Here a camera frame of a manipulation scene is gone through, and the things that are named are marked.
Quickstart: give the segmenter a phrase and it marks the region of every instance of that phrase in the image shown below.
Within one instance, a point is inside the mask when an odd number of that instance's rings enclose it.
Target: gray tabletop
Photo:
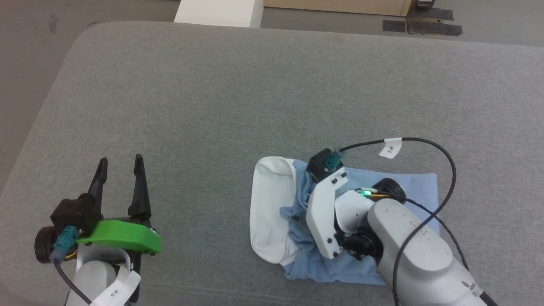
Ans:
[[[67,287],[33,257],[63,198],[109,159],[102,212],[125,216],[143,155],[164,252],[146,256],[142,305],[391,305],[379,286],[289,281],[249,240],[252,172],[264,156],[425,137],[458,186],[441,217],[501,305],[544,291],[544,50],[429,39],[108,23],[75,42],[0,198],[0,280],[59,305]],[[438,174],[436,149],[353,150],[348,167]],[[73,273],[73,262],[64,265]]]

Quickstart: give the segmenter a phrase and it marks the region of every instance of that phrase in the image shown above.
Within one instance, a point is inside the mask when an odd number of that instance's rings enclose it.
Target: folded blue garment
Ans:
[[[282,207],[280,214],[289,220],[289,237],[301,248],[296,254],[295,260],[285,265],[285,277],[287,279],[313,279],[320,283],[328,283],[335,280],[344,283],[384,285],[384,281],[376,273],[376,263],[373,258],[367,256],[358,261],[347,252],[341,252],[334,259],[321,256],[315,241],[306,224],[306,210],[310,194],[316,184],[306,171],[306,163],[295,160],[293,166],[296,169],[296,195],[291,207]],[[336,197],[350,189],[360,187],[372,187],[383,178],[391,178],[397,181],[406,193],[406,196],[425,206],[430,211],[438,208],[438,185],[436,174],[387,174],[368,170],[346,168],[348,183],[337,191]],[[429,214],[417,206],[406,203],[405,206],[421,220],[425,220]],[[429,226],[438,233],[438,221],[435,219]]]

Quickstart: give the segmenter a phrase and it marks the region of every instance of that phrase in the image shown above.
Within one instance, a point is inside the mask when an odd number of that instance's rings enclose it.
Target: white label tag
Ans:
[[[95,298],[91,306],[123,306],[140,283],[141,276],[121,266],[115,281]]]
[[[403,146],[402,138],[387,138],[385,139],[384,149],[381,150],[380,156],[393,159]]]

